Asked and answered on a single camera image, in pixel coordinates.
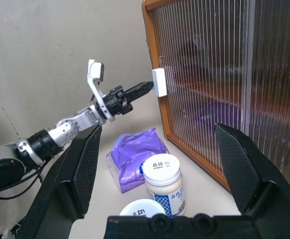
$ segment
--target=white table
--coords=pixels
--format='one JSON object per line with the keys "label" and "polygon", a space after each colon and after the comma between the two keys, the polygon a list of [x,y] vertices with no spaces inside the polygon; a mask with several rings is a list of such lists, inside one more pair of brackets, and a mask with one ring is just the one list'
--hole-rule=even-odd
{"label": "white table", "polygon": [[153,91],[133,103],[134,110],[127,115],[116,117],[113,123],[103,126],[97,175],[90,208],[85,219],[76,221],[70,239],[103,238],[106,220],[110,215],[119,215],[130,202],[148,198],[144,184],[122,194],[117,188],[107,166],[106,155],[117,137],[122,133],[135,133],[155,127],[170,153],[175,155],[182,167],[186,195],[184,216],[193,217],[197,213],[213,215],[239,215],[232,195],[187,157],[174,144],[164,138],[157,98]]}

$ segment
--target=purple plastic bag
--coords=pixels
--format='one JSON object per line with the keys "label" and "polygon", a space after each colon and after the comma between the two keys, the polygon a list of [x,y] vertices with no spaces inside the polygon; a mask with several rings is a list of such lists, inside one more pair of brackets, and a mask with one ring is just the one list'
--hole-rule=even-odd
{"label": "purple plastic bag", "polygon": [[107,155],[109,170],[122,193],[145,182],[142,164],[150,156],[169,153],[152,128],[136,134],[122,134]]}

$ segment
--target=jar label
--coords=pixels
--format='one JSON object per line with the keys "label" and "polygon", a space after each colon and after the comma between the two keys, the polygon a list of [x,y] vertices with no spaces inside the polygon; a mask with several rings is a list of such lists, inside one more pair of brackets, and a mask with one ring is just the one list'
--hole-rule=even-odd
{"label": "jar label", "polygon": [[148,192],[152,200],[155,200],[163,206],[168,217],[177,216],[185,209],[186,202],[183,186],[176,192],[168,195],[157,195],[150,191]]}

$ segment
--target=orange wooden frame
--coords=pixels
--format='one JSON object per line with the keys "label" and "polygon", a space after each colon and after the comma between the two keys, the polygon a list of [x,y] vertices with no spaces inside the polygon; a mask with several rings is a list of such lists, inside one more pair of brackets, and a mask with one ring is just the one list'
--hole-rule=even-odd
{"label": "orange wooden frame", "polygon": [[[144,17],[145,29],[146,29],[146,41],[149,50],[149,55],[151,59],[151,64],[153,69],[159,68],[159,56],[155,38],[155,31],[153,22],[149,16],[149,11],[155,8],[159,8],[165,5],[169,5],[171,3],[177,2],[180,0],[144,0],[142,3],[142,12]],[[222,184],[226,189],[229,189],[229,185],[222,175],[220,175],[216,169],[209,165],[202,157],[195,154],[191,149],[182,144],[179,140],[173,137],[170,133],[170,125],[168,120],[168,112],[167,112],[167,97],[160,97],[159,107],[161,120],[164,129],[165,138],[170,140],[176,146],[178,146],[184,153],[186,153],[191,159],[193,159],[199,166],[201,166],[206,172],[208,172],[215,180],[217,180],[220,184]]]}

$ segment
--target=white latch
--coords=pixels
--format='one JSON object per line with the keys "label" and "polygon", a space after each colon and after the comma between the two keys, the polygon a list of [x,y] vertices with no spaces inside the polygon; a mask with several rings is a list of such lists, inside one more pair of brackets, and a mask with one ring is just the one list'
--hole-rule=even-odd
{"label": "white latch", "polygon": [[167,95],[166,76],[164,68],[157,68],[153,70],[154,88],[157,97]]}

